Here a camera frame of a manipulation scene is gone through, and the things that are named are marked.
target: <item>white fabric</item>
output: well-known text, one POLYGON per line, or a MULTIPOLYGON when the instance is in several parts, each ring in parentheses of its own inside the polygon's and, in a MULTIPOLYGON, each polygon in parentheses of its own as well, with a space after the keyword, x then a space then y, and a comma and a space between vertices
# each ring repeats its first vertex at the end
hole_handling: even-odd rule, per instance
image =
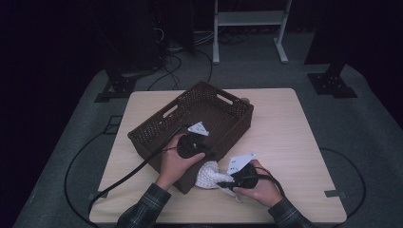
POLYGON ((231 182, 234 179, 228 174, 221 174, 216 161, 206 162, 199 170, 196 186, 206 189, 220 188, 218 182, 231 182))

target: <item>dark background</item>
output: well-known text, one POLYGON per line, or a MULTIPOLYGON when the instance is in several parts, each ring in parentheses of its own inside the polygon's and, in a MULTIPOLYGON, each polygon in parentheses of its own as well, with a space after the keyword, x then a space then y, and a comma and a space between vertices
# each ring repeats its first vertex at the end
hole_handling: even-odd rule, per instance
MULTIPOLYGON (((268 2, 272 1, 245 1, 240 10, 281 7, 281 1, 268 2)), ((221 3, 223 8, 230 5, 231 1, 221 3)), ((213 1, 196 0, 193 6, 195 29, 211 29, 213 1)), ((125 60, 133 53, 125 52, 130 44, 108 1, 2 0, 0 10, 0 223, 8 227, 29 197, 86 86, 104 68, 108 42, 122 51, 125 60)), ((364 75, 403 125, 402 10, 397 0, 294 1, 287 30, 316 29, 306 63, 327 64, 332 53, 342 56, 364 75)))

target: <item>person's left hand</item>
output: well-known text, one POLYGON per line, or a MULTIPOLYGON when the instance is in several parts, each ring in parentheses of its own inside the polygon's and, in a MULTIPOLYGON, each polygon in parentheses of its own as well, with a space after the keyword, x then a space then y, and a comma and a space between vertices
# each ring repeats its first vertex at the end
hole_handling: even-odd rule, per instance
POLYGON ((184 172, 186 172, 190 166, 202 160, 205 156, 204 153, 197 154, 189 159, 183 159, 179 156, 176 146, 181 136, 182 135, 174 136, 163 151, 160 176, 155 183, 164 190, 168 190, 174 182, 183 176, 184 172))

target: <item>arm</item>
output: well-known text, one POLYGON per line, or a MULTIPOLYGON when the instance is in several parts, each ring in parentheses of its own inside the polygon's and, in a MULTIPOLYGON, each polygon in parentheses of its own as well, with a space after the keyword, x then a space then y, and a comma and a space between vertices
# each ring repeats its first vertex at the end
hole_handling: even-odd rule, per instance
MULTIPOLYGON (((251 161, 251 164, 257 167, 258 174, 270 174, 263 170, 264 168, 257 160, 251 161)), ((284 198, 269 180, 259 180, 253 189, 235 187, 234 192, 255 199, 262 205, 269 207, 268 212, 279 228, 316 227, 287 198, 284 198)))
POLYGON ((204 158, 204 153, 183 159, 178 155, 176 146, 182 135, 177 135, 163 151, 160 176, 152 183, 139 202, 127 209, 118 220, 117 227, 153 227, 158 215, 169 201, 168 189, 194 163, 204 158))

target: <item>person's right hand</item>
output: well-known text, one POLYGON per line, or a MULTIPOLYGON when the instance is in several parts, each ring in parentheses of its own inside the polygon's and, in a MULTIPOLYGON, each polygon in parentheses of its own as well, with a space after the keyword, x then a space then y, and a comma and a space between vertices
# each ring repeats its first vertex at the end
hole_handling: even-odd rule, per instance
MULTIPOLYGON (((262 170, 264 168, 261 166, 258 160, 252 160, 250 163, 253 166, 258 167, 256 169, 258 174, 270 175, 270 173, 262 170)), ((234 187, 234 192, 255 199, 259 203, 268 207, 272 207, 282 200, 282 195, 279 193, 276 185, 270 180, 259 180, 255 188, 252 189, 234 187)))

